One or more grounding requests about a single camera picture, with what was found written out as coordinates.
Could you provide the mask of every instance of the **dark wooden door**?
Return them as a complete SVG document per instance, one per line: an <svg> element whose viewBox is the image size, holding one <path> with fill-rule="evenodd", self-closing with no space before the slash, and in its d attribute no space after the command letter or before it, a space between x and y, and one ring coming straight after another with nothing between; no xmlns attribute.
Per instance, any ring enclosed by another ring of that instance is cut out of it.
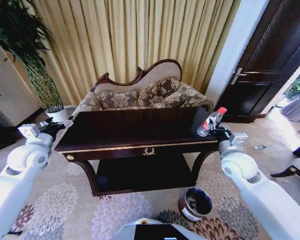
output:
<svg viewBox="0 0 300 240"><path fill-rule="evenodd" d="M253 122L299 65L300 0L270 0L217 104L223 121Z"/></svg>

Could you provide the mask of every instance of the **beige curtain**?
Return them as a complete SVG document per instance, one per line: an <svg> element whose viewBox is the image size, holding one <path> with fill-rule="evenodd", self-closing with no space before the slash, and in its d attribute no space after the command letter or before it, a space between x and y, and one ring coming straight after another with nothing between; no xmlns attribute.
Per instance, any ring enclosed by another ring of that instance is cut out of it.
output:
<svg viewBox="0 0 300 240"><path fill-rule="evenodd" d="M171 58L205 92L240 0L34 0L51 31L45 58L65 105L106 72L130 82L137 67Z"/></svg>

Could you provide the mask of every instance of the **sofa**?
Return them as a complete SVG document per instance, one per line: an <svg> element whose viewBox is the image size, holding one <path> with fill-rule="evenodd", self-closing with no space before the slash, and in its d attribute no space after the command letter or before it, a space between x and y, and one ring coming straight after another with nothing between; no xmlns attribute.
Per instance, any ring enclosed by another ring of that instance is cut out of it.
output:
<svg viewBox="0 0 300 240"><path fill-rule="evenodd" d="M147 70L138 67L136 72L128 83L112 81L105 73L79 103L72 118L90 111L202 106L211 113L214 108L211 100L182 82L182 69L176 60L160 60Z"/></svg>

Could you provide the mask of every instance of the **red bottle cap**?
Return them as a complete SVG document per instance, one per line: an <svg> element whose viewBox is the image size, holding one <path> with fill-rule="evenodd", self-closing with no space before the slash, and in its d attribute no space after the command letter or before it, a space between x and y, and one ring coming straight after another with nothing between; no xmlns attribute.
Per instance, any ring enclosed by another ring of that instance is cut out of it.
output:
<svg viewBox="0 0 300 240"><path fill-rule="evenodd" d="M225 114L226 111L227 111L227 109L226 109L225 107L220 107L220 108L218 109L218 112L221 113L221 114Z"/></svg>

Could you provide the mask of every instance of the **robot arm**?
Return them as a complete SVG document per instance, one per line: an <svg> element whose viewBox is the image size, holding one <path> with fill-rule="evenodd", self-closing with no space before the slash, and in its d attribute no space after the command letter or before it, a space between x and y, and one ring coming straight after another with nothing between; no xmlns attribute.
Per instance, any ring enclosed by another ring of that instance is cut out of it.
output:
<svg viewBox="0 0 300 240"><path fill-rule="evenodd" d="M15 148L0 173L0 239L4 237L28 199L35 176L48 165L55 134L63 124L48 125L40 132L35 124L24 124L19 131L26 144Z"/></svg>
<svg viewBox="0 0 300 240"><path fill-rule="evenodd" d="M244 202L273 239L300 240L300 206L243 153L241 145L247 137L233 133L219 142L223 173L236 184Z"/></svg>

